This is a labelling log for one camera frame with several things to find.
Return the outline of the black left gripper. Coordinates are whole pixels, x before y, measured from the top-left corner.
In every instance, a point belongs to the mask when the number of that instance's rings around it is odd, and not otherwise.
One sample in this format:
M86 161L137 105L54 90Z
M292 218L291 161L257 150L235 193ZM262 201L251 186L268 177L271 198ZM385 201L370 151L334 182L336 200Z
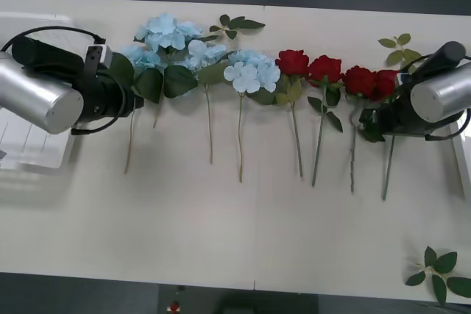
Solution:
M106 117L126 118L134 110L144 107L144 98L134 93L129 85L120 83L108 73L105 73L105 91L107 93Z

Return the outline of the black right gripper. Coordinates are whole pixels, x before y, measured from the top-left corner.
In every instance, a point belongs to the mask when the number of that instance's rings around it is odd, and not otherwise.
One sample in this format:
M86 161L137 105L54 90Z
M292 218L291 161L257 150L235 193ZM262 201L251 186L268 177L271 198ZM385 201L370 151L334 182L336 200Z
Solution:
M401 114L405 105L400 102L382 103L362 110L362 128L367 136L404 135Z

